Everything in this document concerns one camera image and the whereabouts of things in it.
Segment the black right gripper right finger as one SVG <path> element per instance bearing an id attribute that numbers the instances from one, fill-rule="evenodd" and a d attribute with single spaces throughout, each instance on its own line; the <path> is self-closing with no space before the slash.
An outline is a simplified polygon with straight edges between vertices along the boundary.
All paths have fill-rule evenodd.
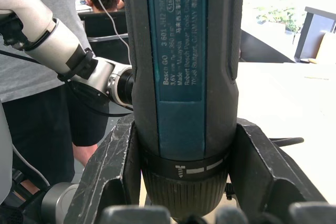
<path id="1" fill-rule="evenodd" d="M 288 215 L 296 202 L 326 199 L 297 163 L 256 124 L 238 119 L 229 176 L 240 208 L 248 216 Z"/>

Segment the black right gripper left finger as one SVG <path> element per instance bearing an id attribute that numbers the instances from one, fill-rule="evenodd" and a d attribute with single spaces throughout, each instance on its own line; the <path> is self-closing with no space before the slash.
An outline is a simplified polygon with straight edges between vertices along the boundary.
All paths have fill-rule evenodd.
<path id="1" fill-rule="evenodd" d="M 134 117 L 120 118 L 93 154 L 66 214 L 65 223 L 98 223 L 109 206 L 138 205 L 141 171 Z"/>

